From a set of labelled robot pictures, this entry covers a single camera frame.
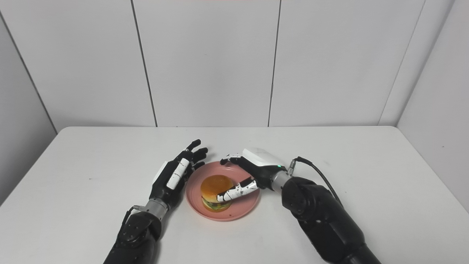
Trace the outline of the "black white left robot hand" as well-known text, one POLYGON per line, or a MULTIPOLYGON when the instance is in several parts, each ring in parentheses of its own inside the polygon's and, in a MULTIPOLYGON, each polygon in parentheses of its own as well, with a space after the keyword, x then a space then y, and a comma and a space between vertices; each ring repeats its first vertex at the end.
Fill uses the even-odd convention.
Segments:
POLYGON ((162 165, 152 184, 150 200, 162 202, 168 209, 178 204, 186 182, 195 170, 205 164, 204 159, 207 157, 208 148, 194 150, 200 145, 200 139, 194 140, 177 157, 162 165))

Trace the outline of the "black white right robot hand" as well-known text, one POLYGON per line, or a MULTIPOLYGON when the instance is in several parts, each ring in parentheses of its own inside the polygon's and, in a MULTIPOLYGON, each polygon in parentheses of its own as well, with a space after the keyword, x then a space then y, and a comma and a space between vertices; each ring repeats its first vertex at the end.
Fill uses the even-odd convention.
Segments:
POLYGON ((216 195, 218 202, 244 197, 258 189, 269 189, 278 194, 291 179, 288 169, 272 154, 260 148, 246 148, 241 154, 230 154, 220 164, 236 164, 248 173, 248 178, 216 195))

